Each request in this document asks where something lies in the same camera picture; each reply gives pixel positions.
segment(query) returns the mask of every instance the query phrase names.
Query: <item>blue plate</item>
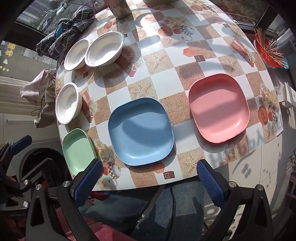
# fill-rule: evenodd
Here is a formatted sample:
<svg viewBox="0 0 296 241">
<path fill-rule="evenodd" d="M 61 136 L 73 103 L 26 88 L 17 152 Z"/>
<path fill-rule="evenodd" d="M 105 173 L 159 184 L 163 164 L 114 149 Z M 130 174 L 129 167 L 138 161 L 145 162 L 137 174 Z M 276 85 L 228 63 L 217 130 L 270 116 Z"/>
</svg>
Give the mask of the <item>blue plate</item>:
<svg viewBox="0 0 296 241">
<path fill-rule="evenodd" d="M 174 145 L 173 130 L 164 107 L 149 97 L 117 107 L 109 118 L 108 129 L 116 155 L 130 166 L 160 161 Z"/>
</svg>

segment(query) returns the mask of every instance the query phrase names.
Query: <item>red plastic basket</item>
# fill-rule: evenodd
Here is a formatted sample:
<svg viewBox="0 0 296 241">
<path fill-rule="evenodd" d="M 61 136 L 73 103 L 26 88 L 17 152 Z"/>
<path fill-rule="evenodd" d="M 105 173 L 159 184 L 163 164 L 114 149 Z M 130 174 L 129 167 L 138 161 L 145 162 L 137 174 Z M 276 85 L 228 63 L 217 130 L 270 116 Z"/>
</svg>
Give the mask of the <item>red plastic basket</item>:
<svg viewBox="0 0 296 241">
<path fill-rule="evenodd" d="M 270 40 L 268 38 L 265 38 L 264 43 L 268 45 L 270 43 Z M 271 67 L 274 67 L 274 68 L 282 67 L 277 62 L 275 62 L 274 59 L 261 46 L 261 44 L 258 41 L 258 34 L 257 33 L 255 34 L 255 44 L 256 44 L 257 51 L 260 54 L 260 57 L 263 58 L 266 63 L 268 63 Z"/>
</svg>

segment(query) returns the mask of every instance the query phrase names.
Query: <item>denim pants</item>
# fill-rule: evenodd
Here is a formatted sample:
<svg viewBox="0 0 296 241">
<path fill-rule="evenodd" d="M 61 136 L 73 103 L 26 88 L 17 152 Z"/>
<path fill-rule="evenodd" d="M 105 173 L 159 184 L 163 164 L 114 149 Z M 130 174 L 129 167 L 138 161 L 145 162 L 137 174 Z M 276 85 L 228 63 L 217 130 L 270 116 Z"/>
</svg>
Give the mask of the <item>denim pants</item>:
<svg viewBox="0 0 296 241">
<path fill-rule="evenodd" d="M 204 188 L 197 176 L 166 184 L 157 202 L 136 226 L 158 189 L 153 186 L 122 190 L 79 211 L 82 216 L 109 225 L 138 241 L 200 240 Z"/>
</svg>

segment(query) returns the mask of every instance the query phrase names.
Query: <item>oval white bowl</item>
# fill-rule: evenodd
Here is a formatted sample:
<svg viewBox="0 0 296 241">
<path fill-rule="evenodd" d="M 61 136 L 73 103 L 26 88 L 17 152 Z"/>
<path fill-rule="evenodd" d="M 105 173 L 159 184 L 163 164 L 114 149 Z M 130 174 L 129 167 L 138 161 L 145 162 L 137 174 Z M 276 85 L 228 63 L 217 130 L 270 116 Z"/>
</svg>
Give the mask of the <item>oval white bowl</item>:
<svg viewBox="0 0 296 241">
<path fill-rule="evenodd" d="M 88 39 L 79 40 L 75 43 L 66 55 L 64 67 L 65 70 L 80 69 L 85 65 L 85 53 L 90 46 Z"/>
<path fill-rule="evenodd" d="M 58 122 L 63 125 L 68 124 L 80 112 L 82 107 L 82 96 L 76 84 L 68 83 L 57 96 L 55 112 Z"/>
<path fill-rule="evenodd" d="M 113 63 L 121 54 L 124 36 L 120 32 L 102 34 L 89 46 L 85 63 L 89 67 L 99 67 Z"/>
</svg>

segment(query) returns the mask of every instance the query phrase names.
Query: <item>screw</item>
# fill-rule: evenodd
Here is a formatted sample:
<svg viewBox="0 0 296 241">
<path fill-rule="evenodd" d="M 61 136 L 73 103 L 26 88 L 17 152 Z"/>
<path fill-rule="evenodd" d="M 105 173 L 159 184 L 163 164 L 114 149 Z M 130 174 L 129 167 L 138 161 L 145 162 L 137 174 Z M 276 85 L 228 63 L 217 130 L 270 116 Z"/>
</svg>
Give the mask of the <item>screw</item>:
<svg viewBox="0 0 296 241">
<path fill-rule="evenodd" d="M 258 188 L 260 191 L 262 191 L 262 190 L 264 189 L 264 187 L 263 187 L 261 184 L 258 184 L 258 185 L 257 185 L 257 188 Z"/>
<path fill-rule="evenodd" d="M 70 185 L 70 182 L 69 181 L 65 181 L 65 182 L 63 182 L 63 186 L 64 187 L 67 187 L 67 186 L 69 186 Z"/>
<path fill-rule="evenodd" d="M 36 188 L 36 190 L 39 190 L 39 189 L 42 188 L 42 185 L 41 184 L 38 184 L 35 188 Z"/>
<path fill-rule="evenodd" d="M 235 188 L 237 186 L 237 184 L 234 181 L 230 181 L 228 184 L 232 188 Z"/>
</svg>

